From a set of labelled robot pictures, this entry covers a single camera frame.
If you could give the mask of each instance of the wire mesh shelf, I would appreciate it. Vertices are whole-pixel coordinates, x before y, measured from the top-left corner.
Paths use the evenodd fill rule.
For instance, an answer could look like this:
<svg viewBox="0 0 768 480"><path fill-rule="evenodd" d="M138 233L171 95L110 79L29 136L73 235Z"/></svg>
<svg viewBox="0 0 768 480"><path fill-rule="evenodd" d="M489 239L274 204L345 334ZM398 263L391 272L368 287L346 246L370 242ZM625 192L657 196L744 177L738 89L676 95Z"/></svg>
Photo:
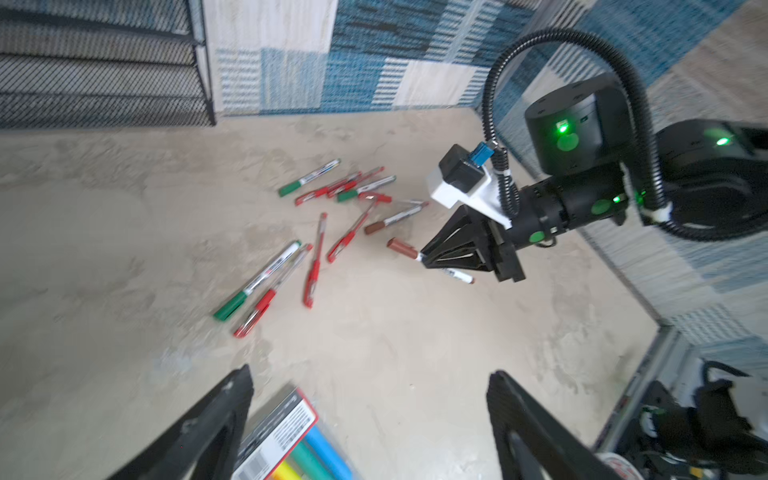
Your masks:
<svg viewBox="0 0 768 480"><path fill-rule="evenodd" d="M0 128L215 124L192 12L186 0L0 0Z"/></svg>

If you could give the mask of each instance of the yellow marker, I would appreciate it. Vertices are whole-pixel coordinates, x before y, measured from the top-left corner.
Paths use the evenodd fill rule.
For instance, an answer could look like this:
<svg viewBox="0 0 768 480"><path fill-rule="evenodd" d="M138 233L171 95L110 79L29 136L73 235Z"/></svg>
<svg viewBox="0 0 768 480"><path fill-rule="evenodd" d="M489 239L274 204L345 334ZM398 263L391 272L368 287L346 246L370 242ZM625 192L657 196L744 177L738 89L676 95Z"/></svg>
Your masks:
<svg viewBox="0 0 768 480"><path fill-rule="evenodd" d="M275 468L275 471L271 475L274 480L301 480L301 477L296 470L290 467L287 463L283 462Z"/></svg>

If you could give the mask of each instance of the marker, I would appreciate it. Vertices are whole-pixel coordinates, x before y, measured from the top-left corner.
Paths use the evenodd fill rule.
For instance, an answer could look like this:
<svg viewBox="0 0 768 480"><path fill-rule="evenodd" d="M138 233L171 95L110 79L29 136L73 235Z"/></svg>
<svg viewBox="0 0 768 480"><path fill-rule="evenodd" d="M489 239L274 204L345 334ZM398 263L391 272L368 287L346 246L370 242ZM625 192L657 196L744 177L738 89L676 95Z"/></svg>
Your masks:
<svg viewBox="0 0 768 480"><path fill-rule="evenodd" d="M395 175L389 175L388 177L384 177L381 180L377 180L375 182L362 185L361 187L357 187L354 190L345 190L342 193L336 195L336 199L339 202L347 201L350 198L357 197L362 193L370 192L371 190L375 190L379 187L383 187L384 185L391 184L395 180L397 180L397 177Z"/></svg>
<svg viewBox="0 0 768 480"><path fill-rule="evenodd" d="M410 245L400 240L399 238L390 239L389 242L386 243L386 246L387 248L394 250L397 253L401 253L406 257L413 258L414 260L418 260L419 262L421 262L422 259L424 258L424 255L422 255L421 252L411 247ZM457 270L455 268L441 268L438 270L441 270L443 273L449 276L452 276L457 280L461 280L464 283L475 282L475 278L472 275L469 275L468 273L464 273L461 270Z"/></svg>
<svg viewBox="0 0 768 480"><path fill-rule="evenodd" d="M341 456L336 453L336 450L331 446L330 442L326 440L326 437L317 426L312 427L307 432L304 437L304 442L310 444L310 447L315 451L317 457L336 480L352 480L352 471L349 470L349 466L347 466Z"/></svg>
<svg viewBox="0 0 768 480"><path fill-rule="evenodd" d="M281 462L272 472L270 477L274 480L301 480L301 475L290 467L287 462Z"/></svg>
<svg viewBox="0 0 768 480"><path fill-rule="evenodd" d="M304 257L306 257L306 253L311 249L312 244L308 243L307 245L302 246L299 251L296 252L296 259L293 261L293 263L290 264L290 266L288 266L280 273L280 276L278 276L272 285L270 285L270 289L264 293L258 302L256 302L256 305L253 306L253 312L251 312L246 321L243 322L243 324L240 325L240 327L235 331L235 337L242 339L248 335L248 332L250 332L253 326L256 325L264 312L266 312L266 309L270 308L272 299L275 298L275 295L277 295L277 290L281 285L283 285L283 283L285 283L286 280L288 280L290 274L293 273L293 271L301 264L302 260L304 260Z"/></svg>
<svg viewBox="0 0 768 480"><path fill-rule="evenodd" d="M325 187L318 188L317 190L312 190L308 194L304 194L301 197L296 198L293 202L298 207L299 205L303 204L307 200L312 200L313 198L321 197L323 195L328 194L328 192L330 192L331 190L335 190L336 188L343 187L347 183L353 180L357 180L358 178L360 178L360 175L362 175L362 172L358 170L356 173L347 175L341 180L335 181L330 185L326 185Z"/></svg>
<svg viewBox="0 0 768 480"><path fill-rule="evenodd" d="M288 260L288 258L293 255L293 252L297 251L301 247L301 242L298 240L291 243L288 248L283 250L283 252L275 257L271 262L269 262L259 273L256 274L254 278L251 279L250 282L243 288L237 295L233 296L231 300L226 302L221 308L219 308L214 313L214 318L219 321L224 321L228 318L230 318L230 315L234 313L235 310L240 308L240 305L243 305L243 302L245 302L245 299L253 293L253 291L266 279L270 278L270 276L277 271L285 262Z"/></svg>
<svg viewBox="0 0 768 480"><path fill-rule="evenodd" d="M312 308L314 303L315 285L317 285L317 277L320 274L320 255L323 251L323 239L326 236L326 219L328 214L323 212L320 214L320 223L317 226L317 250L315 251L315 260L312 262L312 268L310 274L306 278L306 285L304 286L304 305L308 308Z"/></svg>
<svg viewBox="0 0 768 480"><path fill-rule="evenodd" d="M304 175L299 180L296 180L295 182L292 182L290 184L287 184L285 187L280 188L277 191L277 194L280 195L281 197L285 197L287 194L289 194L292 191L298 189L302 185L306 185L309 182L311 182L312 180L315 180L320 175L327 174L328 172L330 172L334 168L338 167L340 163L341 163L341 159L340 158L337 158L335 160L331 160L330 162L328 162L327 164L325 164L322 167L318 168L317 170L315 170L311 174Z"/></svg>
<svg viewBox="0 0 768 480"><path fill-rule="evenodd" d="M385 194L378 194L376 192L368 192L367 194L360 194L357 196L360 200L376 200L380 204L390 204L392 203L392 197Z"/></svg>
<svg viewBox="0 0 768 480"><path fill-rule="evenodd" d="M333 477L323 467L323 464L312 453L312 449L304 440L297 443L290 453L290 458L301 468L310 480L333 480Z"/></svg>
<svg viewBox="0 0 768 480"><path fill-rule="evenodd" d="M404 210L399 214L392 215L390 218L385 218L379 222L371 223L366 228L364 228L363 231L366 232L366 235L373 235L374 233L383 228L387 228L393 223L397 223L400 220L411 217L412 215L416 215L418 212L424 210L424 207L427 205L429 205L429 202L423 202L422 204L416 205L415 207L409 208L408 210Z"/></svg>
<svg viewBox="0 0 768 480"><path fill-rule="evenodd" d="M333 263L333 261L339 256L342 250L344 250L344 247L349 245L349 242L352 241L353 238L355 238L355 235L357 234L357 230L360 229L362 226L362 223L365 222L368 219L368 216L371 214L371 210L377 205L378 202L371 202L371 206L366 209L365 212L360 215L360 218L357 219L357 221L352 225L352 228L350 228L343 237L339 239L338 242L333 246L333 248L328 252L328 263Z"/></svg>
<svg viewBox="0 0 768 480"><path fill-rule="evenodd" d="M374 168L371 171L365 172L360 178L357 178L355 180L351 180L347 182L346 184L332 189L330 192L328 192L326 195L328 198L333 198L334 195L338 195L342 192L346 192L348 190L352 190L354 187L360 184L360 182L363 182L365 180L368 180L371 177L374 177L384 171L384 167L377 167Z"/></svg>

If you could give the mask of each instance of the box of colored markers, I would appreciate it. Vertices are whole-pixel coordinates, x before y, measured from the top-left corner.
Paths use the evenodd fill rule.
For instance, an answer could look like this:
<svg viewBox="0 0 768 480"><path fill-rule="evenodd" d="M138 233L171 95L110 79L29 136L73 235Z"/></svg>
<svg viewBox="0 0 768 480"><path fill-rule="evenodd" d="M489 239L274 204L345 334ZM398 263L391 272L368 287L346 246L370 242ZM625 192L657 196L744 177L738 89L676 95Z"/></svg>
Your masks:
<svg viewBox="0 0 768 480"><path fill-rule="evenodd" d="M294 389L242 441L232 479L353 480L317 420L310 401Z"/></svg>

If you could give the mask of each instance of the gray floor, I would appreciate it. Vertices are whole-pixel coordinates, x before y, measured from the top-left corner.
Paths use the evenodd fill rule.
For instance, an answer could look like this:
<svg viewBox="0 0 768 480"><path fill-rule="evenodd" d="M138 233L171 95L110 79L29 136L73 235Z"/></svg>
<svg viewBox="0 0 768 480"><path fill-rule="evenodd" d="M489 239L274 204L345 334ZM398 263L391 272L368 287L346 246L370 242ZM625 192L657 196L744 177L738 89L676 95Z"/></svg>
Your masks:
<svg viewBox="0 0 768 480"><path fill-rule="evenodd" d="M480 139L467 109L0 136L3 477L103 478L246 362L252 410L294 382L370 480L499 478L495 369L590 442L656 325L575 233L523 250L525 282L469 286L385 248L429 240L450 214L432 205L323 264L313 310L302 269L249 338L210 317L282 245L314 241L321 211L328 246L359 215L296 208L280 185L341 157L318 185L385 165L387 193L423 198L448 148Z"/></svg>

